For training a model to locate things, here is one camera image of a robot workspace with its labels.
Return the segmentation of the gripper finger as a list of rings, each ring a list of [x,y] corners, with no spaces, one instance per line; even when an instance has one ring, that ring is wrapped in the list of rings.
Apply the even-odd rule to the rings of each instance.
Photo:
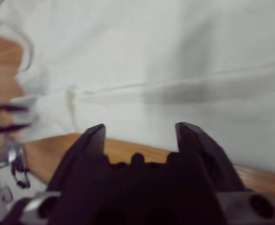
[[[66,151],[48,183],[47,190],[61,190],[79,162],[85,162],[90,157],[103,156],[105,134],[104,124],[88,128]]]
[[[177,142],[182,152],[195,150],[208,177],[218,192],[243,192],[245,185],[223,148],[199,126],[187,122],[175,125]]]

